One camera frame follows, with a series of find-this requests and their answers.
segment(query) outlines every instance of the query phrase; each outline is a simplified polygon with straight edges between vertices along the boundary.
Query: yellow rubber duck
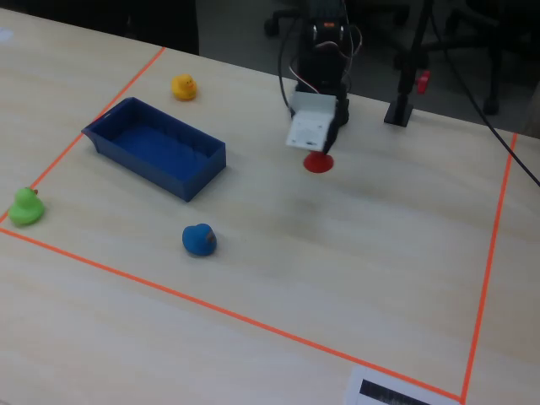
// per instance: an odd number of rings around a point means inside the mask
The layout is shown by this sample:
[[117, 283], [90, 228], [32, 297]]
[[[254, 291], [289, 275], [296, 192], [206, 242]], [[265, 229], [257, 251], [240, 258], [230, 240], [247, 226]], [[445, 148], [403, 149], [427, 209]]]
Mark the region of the yellow rubber duck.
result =
[[178, 100], [193, 100], [197, 95], [197, 83], [187, 73], [173, 78], [170, 87]]

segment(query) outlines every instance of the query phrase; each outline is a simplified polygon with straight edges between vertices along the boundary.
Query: green rubber duck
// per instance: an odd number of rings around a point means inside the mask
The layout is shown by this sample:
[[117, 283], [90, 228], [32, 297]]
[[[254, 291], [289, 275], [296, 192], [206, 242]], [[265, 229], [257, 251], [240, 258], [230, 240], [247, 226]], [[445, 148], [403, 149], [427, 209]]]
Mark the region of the green rubber duck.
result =
[[30, 225], [45, 212], [43, 202], [37, 197], [37, 190], [21, 188], [15, 194], [15, 203], [9, 208], [9, 219], [17, 226]]

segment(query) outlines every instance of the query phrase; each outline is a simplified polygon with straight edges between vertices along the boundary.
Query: office chair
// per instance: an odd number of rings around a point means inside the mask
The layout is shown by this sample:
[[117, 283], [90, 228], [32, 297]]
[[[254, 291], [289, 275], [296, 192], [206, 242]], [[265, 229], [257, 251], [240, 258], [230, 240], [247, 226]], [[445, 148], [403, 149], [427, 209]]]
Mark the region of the office chair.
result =
[[[512, 51], [523, 57], [534, 58], [540, 51], [540, 19], [538, 0], [467, 0], [470, 10], [455, 8], [445, 25], [446, 38], [439, 43], [422, 45], [427, 52], [458, 48], [481, 48], [489, 51], [491, 84], [483, 103], [486, 115], [499, 112], [502, 53]], [[476, 33], [456, 36], [460, 23], [472, 26]]]
[[[402, 45], [393, 36], [386, 33], [376, 24], [372, 24], [371, 16], [375, 14], [392, 14], [393, 23], [397, 27], [403, 27], [408, 20], [410, 7], [406, 4], [365, 4], [362, 0], [346, 0], [348, 18], [351, 24], [356, 24], [360, 29], [369, 31], [398, 52], [405, 52], [407, 47]], [[264, 32], [267, 36], [279, 34], [279, 21], [281, 19], [294, 19], [301, 15], [300, 7], [275, 11], [270, 19], [264, 22]]]

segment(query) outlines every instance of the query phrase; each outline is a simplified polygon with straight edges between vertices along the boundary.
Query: red suction cup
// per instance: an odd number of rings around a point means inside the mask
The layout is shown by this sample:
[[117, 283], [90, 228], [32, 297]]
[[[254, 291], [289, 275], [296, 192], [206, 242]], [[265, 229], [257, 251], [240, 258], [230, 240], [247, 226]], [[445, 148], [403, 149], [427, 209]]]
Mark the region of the red suction cup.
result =
[[304, 159], [304, 167], [311, 173], [325, 173], [334, 166], [334, 159], [323, 152], [311, 152]]

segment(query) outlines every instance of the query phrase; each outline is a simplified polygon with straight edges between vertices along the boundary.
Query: blue rubber duck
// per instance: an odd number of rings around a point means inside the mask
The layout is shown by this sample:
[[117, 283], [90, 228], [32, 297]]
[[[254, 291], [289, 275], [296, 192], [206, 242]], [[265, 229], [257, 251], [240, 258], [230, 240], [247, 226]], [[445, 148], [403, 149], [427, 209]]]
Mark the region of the blue rubber duck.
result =
[[216, 250], [218, 241], [208, 224], [187, 226], [182, 234], [182, 243], [187, 251], [197, 256], [208, 256]]

